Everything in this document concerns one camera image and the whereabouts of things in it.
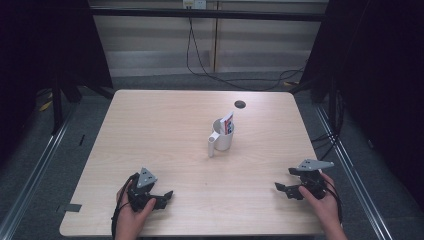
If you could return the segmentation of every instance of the human hand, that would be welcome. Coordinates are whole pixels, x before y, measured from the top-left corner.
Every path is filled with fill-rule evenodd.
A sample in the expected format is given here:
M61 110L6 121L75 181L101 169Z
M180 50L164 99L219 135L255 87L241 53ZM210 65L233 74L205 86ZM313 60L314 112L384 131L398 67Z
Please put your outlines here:
M134 212L131 208L131 205L128 203L128 188L131 186L132 181L128 184L125 189L125 193L122 196L121 201L121 211L118 216L118 222L116 224L116 240L134 240L137 238L138 234L144 227L146 218L152 212L156 199L150 199L143 210ZM123 189L121 188L118 193L116 193L116 201L118 202L119 196Z
M321 176L326 181L327 188L335 193L333 179L325 173L321 173ZM299 187L299 192L314 209L327 239L347 239L340 225L337 200L329 191L326 191L322 199L316 199L304 186Z

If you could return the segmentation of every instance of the black cable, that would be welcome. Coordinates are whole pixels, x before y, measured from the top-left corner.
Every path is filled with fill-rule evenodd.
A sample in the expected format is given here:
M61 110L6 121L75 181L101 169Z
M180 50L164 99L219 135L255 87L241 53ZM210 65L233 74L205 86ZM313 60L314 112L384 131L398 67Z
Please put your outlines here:
M282 81L282 80L289 79L289 78L291 78L291 77L295 76L296 74L298 74L299 72L303 72L303 69L305 68L305 67L302 67L302 68L297 69L297 70L287 70L287 71L284 71L284 72L282 72L282 73L280 74L280 76L279 76L279 78L278 78L278 79L254 79L254 78L253 78L253 79L229 79L229 80L224 80L224 79L221 79L221 78L219 78L219 77L212 76L212 75L210 75L208 72L206 72L206 70L205 70L205 68L204 68L204 66L203 66L203 63L202 63L202 61L201 61L201 59L200 59L199 49L198 49L198 47L197 47L196 37L194 36L193 23L192 23L192 19L191 19L191 18L189 18L189 22L190 22L190 31L189 31L189 38L188 38L187 53L186 53L186 65L187 65L187 69L188 69L188 70L189 70L192 74L194 74L194 75L196 75L196 76L201 76L201 77L206 76L206 77L209 77L209 78L211 78L211 79L213 79L213 80L215 80L215 81L222 82L222 83L228 84L228 85L230 85L230 86L232 86L232 87L236 87L236 88L239 88L239 89L242 89L242 90L247 90L247 91L268 91L268 90L271 90L271 89L273 89L273 88L277 87L278 85L280 85L280 83L281 83L281 81ZM199 61L199 63L200 63L200 66L201 66L201 68L202 68L203 73L195 73L194 71L192 71L192 69L190 68L190 66L189 66L189 64L188 64L189 51L190 51L190 45L191 45L191 37L193 37L193 42L194 42L194 45L195 45L195 48L196 48L197 58L198 58L198 61ZM284 74L288 73L288 72L294 72L294 73L293 73L293 74L291 74L291 75L290 75L290 76L288 76L288 77L284 77L284 78L282 78L282 76L283 76ZM273 81L273 82L276 82L276 83L275 83L273 86L268 87L268 88L264 88L264 89L250 89L250 88L245 88L245 87L238 86L238 85L235 85L235 84L232 84L232 83L231 83L232 81L255 81L255 80L256 80L256 81Z
M339 136L342 130L342 126L343 126L343 121L344 121L344 111L345 111L345 104L343 99L341 98L340 92L337 92L337 108L338 108L338 119L336 122L336 127L334 129L334 131L328 135L328 137L330 138L330 142L332 142L330 148L325 152L325 154L319 159L320 161L322 161L325 157L327 157L327 155L330 153L331 149L334 148L334 146L337 144L337 141L339 140Z

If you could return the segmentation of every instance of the metal rail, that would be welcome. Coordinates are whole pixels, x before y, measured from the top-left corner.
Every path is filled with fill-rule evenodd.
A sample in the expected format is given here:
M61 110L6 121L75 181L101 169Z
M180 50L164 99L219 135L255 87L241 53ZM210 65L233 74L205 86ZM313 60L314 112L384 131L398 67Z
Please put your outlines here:
M44 173L49 166L51 159L53 158L54 153L56 152L59 143L62 141L63 136L68 128L69 121L75 112L77 104L71 106L70 112L63 122L62 127L57 131L57 133L51 136L46 148L44 149L43 154L38 160L37 165L35 166L33 172L28 178L25 186L22 188L19 196L14 202L13 206L7 212L7 215L3 219L0 225L0 239L9 240L12 239L13 234L16 231L26 209L28 208L31 199L37 190L38 185L41 182L41 179Z
M352 184L352 187L355 190L356 195L358 196L359 201L365 211L365 214L367 215L368 220L370 221L378 239L393 240L393 237L391 236L383 217L381 216L370 195L368 194L368 191L365 188L358 172L355 169L355 165L352 163L342 142L339 139L336 140L331 135L332 130L328 122L327 113L325 112L322 106L318 106L316 110L321 120L321 123L325 128L325 131L330 136L330 141L334 145L334 150L336 151L337 156L340 159L340 162L346 172L346 175L350 183Z

